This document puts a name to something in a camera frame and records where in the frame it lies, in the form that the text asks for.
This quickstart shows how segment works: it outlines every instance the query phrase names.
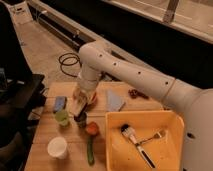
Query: yellow plastic tray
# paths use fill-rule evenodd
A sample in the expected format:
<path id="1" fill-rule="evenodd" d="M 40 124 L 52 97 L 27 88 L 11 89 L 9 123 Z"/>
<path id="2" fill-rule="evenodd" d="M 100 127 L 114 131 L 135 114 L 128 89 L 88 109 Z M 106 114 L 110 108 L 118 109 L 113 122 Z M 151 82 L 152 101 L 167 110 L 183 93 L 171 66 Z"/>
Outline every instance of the yellow plastic tray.
<path id="1" fill-rule="evenodd" d="M 184 123 L 172 111 L 110 112 L 106 115 L 107 171 L 149 171 L 151 168 L 135 146 L 120 131 L 123 124 L 136 131 L 136 138 L 148 138 L 161 129 L 166 135 L 142 147 L 156 166 L 155 170 L 178 171 L 183 140 Z"/>

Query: black chair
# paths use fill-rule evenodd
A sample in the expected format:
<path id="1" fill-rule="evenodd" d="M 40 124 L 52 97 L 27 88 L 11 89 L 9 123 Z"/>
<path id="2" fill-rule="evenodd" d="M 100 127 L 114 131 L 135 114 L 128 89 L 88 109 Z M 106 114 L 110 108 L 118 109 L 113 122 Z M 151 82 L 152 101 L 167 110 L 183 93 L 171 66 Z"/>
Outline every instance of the black chair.
<path id="1" fill-rule="evenodd" d="M 0 163 L 1 150 L 21 135 L 24 146 L 27 138 L 28 115 L 36 106 L 43 106 L 44 75 L 32 73 L 25 60 L 10 14 L 0 2 Z"/>

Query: utensil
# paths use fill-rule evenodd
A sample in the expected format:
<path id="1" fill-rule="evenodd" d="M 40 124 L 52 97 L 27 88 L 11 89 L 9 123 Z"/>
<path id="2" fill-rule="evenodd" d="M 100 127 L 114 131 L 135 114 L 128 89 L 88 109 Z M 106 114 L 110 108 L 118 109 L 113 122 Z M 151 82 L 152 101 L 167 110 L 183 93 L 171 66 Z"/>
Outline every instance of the utensil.
<path id="1" fill-rule="evenodd" d="M 145 160 L 145 162 L 149 165 L 150 168 L 154 169 L 155 165 L 153 161 L 150 159 L 148 154 L 144 151 L 144 149 L 138 144 L 135 137 L 135 130 L 129 126 L 128 124 L 124 124 L 121 127 L 121 133 L 128 138 L 136 147 L 141 157 Z"/>
<path id="2" fill-rule="evenodd" d="M 160 130 L 159 132 L 156 132 L 152 137 L 143 139 L 143 140 L 139 141 L 138 143 L 141 145 L 141 144 L 147 143 L 148 141 L 153 140 L 153 139 L 163 138 L 165 135 L 166 135 L 166 131 Z"/>

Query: white brush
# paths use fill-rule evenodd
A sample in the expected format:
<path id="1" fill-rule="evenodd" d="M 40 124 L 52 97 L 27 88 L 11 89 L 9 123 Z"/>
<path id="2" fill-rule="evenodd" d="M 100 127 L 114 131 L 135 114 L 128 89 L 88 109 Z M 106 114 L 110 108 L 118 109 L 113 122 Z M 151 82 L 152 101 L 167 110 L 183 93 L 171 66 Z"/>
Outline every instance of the white brush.
<path id="1" fill-rule="evenodd" d="M 135 130 L 130 127 L 128 124 L 124 124 L 121 127 L 121 133 L 131 140 L 131 142 L 136 146 L 137 150 L 139 151 L 140 155 L 143 157 L 143 159 L 146 161 L 146 163 L 151 167 L 152 169 L 155 168 L 154 163 L 150 159 L 150 157 L 147 155 L 147 153 L 144 151 L 144 149 L 140 146 L 140 144 L 137 142 L 135 138 Z"/>

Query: blue object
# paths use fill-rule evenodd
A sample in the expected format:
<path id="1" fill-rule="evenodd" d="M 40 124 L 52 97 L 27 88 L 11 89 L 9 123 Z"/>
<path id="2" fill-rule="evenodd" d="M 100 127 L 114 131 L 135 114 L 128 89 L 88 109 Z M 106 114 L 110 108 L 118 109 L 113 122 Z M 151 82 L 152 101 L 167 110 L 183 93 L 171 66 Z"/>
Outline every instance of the blue object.
<path id="1" fill-rule="evenodd" d="M 55 104 L 53 107 L 53 113 L 56 113 L 66 107 L 67 97 L 66 96 L 57 96 L 55 99 Z"/>

